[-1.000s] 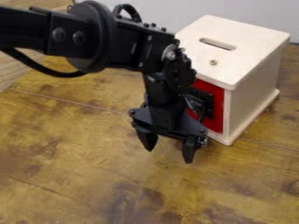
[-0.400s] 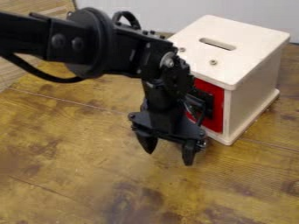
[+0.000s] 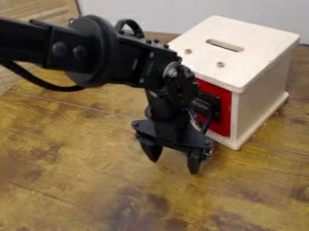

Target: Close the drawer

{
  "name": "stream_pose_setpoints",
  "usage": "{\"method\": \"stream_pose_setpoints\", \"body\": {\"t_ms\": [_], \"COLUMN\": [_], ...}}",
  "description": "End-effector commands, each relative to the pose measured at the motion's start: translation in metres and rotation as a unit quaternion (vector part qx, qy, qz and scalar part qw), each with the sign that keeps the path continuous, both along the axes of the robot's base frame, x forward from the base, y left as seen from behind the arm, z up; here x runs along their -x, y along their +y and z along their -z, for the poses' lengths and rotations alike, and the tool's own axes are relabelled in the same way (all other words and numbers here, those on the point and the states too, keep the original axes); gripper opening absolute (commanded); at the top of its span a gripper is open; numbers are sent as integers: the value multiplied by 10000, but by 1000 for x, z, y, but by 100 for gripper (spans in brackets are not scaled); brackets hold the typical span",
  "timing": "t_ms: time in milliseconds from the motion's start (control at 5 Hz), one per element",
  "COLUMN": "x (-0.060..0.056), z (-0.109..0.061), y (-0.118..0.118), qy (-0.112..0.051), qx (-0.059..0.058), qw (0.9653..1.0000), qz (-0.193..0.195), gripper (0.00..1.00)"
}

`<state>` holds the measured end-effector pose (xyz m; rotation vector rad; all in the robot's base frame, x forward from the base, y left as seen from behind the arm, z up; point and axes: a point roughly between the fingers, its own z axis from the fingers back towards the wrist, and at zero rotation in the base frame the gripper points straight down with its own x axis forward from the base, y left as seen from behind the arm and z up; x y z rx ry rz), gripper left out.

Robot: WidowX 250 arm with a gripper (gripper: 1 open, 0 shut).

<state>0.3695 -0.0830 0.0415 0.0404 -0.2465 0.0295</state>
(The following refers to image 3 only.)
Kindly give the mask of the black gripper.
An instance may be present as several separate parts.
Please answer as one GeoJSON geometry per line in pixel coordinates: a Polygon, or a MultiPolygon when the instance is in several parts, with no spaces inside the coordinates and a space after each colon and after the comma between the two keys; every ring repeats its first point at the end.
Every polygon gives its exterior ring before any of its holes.
{"type": "Polygon", "coordinates": [[[148,158],[157,162],[165,147],[185,152],[190,174],[197,174],[202,161],[212,157],[212,142],[202,129],[192,124],[192,110],[168,103],[150,103],[145,116],[131,127],[148,158]]]}

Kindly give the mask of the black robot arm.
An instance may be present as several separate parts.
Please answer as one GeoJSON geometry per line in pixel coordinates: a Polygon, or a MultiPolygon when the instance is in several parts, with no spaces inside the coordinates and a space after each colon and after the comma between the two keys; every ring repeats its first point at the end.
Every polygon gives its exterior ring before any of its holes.
{"type": "Polygon", "coordinates": [[[181,56],[145,38],[133,20],[111,24],[95,15],[69,26],[0,18],[0,65],[33,84],[74,92],[107,83],[142,88],[146,118],[131,127],[144,152],[157,161],[166,147],[188,153],[190,173],[212,155],[208,127],[194,126],[196,111],[214,108],[198,98],[201,85],[181,56]]]}

